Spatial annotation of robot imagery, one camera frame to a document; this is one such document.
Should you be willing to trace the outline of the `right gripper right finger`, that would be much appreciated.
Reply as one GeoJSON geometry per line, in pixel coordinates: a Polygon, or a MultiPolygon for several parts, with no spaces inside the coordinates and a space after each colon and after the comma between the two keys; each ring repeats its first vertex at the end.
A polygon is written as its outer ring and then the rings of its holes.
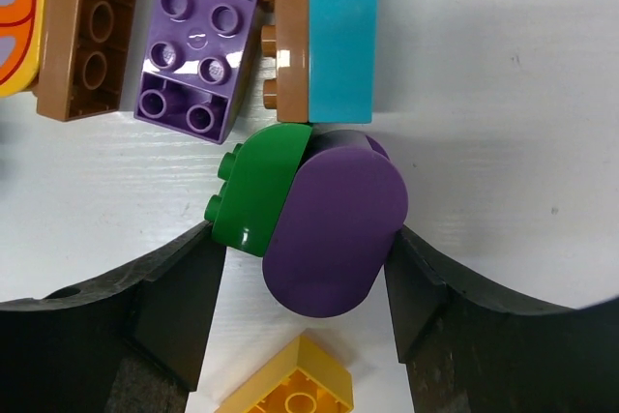
{"type": "Polygon", "coordinates": [[[409,229],[385,279],[418,412],[614,412],[618,303],[580,310],[490,280],[409,229]]]}

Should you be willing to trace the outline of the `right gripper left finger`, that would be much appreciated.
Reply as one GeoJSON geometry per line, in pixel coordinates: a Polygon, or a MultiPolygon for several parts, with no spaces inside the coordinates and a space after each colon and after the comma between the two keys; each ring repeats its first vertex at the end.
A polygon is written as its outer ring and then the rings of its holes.
{"type": "Polygon", "coordinates": [[[202,222],[42,299],[1,306],[5,412],[182,412],[197,388],[225,247],[202,222]]]}

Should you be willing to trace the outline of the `lilac rounded lego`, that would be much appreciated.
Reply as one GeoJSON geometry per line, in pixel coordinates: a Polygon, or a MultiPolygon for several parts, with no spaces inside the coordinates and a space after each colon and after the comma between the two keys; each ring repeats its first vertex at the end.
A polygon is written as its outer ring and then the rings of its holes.
{"type": "Polygon", "coordinates": [[[365,133],[310,140],[262,260],[265,283],[287,309],[342,315],[368,296],[408,212],[404,180],[365,133]]]}

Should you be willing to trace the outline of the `green rounded lego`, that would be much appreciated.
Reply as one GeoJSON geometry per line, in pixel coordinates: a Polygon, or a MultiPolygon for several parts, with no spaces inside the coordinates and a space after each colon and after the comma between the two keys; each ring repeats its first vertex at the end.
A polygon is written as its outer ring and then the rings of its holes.
{"type": "Polygon", "coordinates": [[[311,133],[308,124],[278,123],[224,154],[218,169],[223,185],[204,213],[215,242],[265,254],[311,133]]]}

